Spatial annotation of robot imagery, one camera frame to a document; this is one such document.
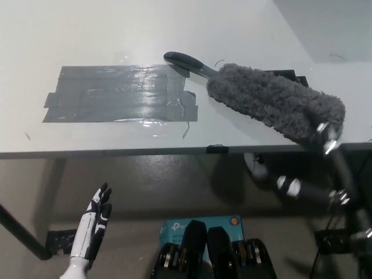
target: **gray floor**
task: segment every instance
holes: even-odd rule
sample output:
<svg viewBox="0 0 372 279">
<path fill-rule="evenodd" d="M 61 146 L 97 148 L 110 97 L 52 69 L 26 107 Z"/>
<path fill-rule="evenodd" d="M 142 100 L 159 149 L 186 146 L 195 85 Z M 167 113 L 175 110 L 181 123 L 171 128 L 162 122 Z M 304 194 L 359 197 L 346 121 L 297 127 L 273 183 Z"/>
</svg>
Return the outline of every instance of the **gray floor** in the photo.
<svg viewBox="0 0 372 279">
<path fill-rule="evenodd" d="M 299 166 L 308 176 L 314 163 Z M 308 278 L 311 229 L 327 222 L 314 207 L 259 190 L 242 155 L 1 160 L 0 202 L 42 242 L 75 228 L 97 187 L 113 189 L 113 214 L 90 279 L 148 278 L 159 229 L 173 217 L 241 214 L 247 238 L 262 239 L 279 278 Z M 59 278 L 68 256 L 41 262 L 0 227 L 1 278 Z M 357 278 L 351 256 L 323 258 L 318 278 Z"/>
</svg>

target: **cardboard box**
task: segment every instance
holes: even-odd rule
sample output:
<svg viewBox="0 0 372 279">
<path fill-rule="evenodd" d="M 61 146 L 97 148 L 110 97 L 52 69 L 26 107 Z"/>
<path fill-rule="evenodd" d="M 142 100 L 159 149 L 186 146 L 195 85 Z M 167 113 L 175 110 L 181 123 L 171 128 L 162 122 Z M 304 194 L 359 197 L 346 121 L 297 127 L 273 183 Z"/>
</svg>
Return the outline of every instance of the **cardboard box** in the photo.
<svg viewBox="0 0 372 279">
<path fill-rule="evenodd" d="M 230 237 L 230 241 L 243 240 L 243 227 L 240 216 L 198 217 L 187 219 L 171 219 L 160 229 L 160 247 L 171 242 L 181 244 L 185 228 L 191 220 L 205 223 L 207 230 L 211 227 L 223 227 Z M 203 260 L 210 264 L 208 249 L 205 247 Z"/>
</svg>

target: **duct tape strip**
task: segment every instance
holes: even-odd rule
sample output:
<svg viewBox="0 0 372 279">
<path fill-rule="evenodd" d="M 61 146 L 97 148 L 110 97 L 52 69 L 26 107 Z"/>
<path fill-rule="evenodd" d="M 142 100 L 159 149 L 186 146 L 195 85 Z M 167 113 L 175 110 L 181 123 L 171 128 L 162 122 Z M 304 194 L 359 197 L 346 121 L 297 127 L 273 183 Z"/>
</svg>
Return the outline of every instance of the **duct tape strip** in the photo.
<svg viewBox="0 0 372 279">
<path fill-rule="evenodd" d="M 63 67 L 44 122 L 197 121 L 185 76 L 168 65 Z"/>
</svg>

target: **black handle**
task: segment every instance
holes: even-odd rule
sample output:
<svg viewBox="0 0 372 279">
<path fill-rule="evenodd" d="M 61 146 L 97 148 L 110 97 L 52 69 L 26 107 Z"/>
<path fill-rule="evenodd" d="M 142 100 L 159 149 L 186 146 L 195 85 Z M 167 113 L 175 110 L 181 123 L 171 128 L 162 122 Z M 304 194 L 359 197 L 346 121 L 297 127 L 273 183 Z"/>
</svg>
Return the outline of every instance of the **black handle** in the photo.
<svg viewBox="0 0 372 279">
<path fill-rule="evenodd" d="M 359 203 L 359 192 L 342 151 L 339 148 L 336 148 L 332 150 L 328 156 L 330 157 L 331 163 L 337 172 L 338 183 L 340 183 L 343 189 L 346 190 L 353 203 Z"/>
<path fill-rule="evenodd" d="M 180 52 L 167 52 L 166 54 L 164 54 L 164 60 L 190 71 L 192 71 L 192 69 L 201 70 L 204 66 L 202 62 L 195 59 L 194 57 Z"/>
<path fill-rule="evenodd" d="M 164 60 L 205 78 L 218 75 L 217 71 L 212 70 L 210 67 L 205 66 L 202 62 L 187 54 L 173 51 L 167 52 L 164 54 Z"/>
<path fill-rule="evenodd" d="M 307 181 L 279 176 L 275 178 L 280 192 L 295 199 L 303 199 L 317 202 L 320 205 L 329 205 L 331 202 L 330 192 L 321 189 Z"/>
</svg>

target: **robotic hand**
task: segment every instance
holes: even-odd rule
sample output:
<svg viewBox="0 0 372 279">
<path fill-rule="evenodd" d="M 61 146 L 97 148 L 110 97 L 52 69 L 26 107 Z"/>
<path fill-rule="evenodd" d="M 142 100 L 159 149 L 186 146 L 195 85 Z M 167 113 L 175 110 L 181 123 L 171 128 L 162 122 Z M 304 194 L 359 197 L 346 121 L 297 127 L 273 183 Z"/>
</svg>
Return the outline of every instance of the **robotic hand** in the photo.
<svg viewBox="0 0 372 279">
<path fill-rule="evenodd" d="M 80 220 L 70 255 L 70 266 L 60 279 L 86 279 L 92 267 L 111 214 L 107 183 L 95 193 Z"/>
</svg>

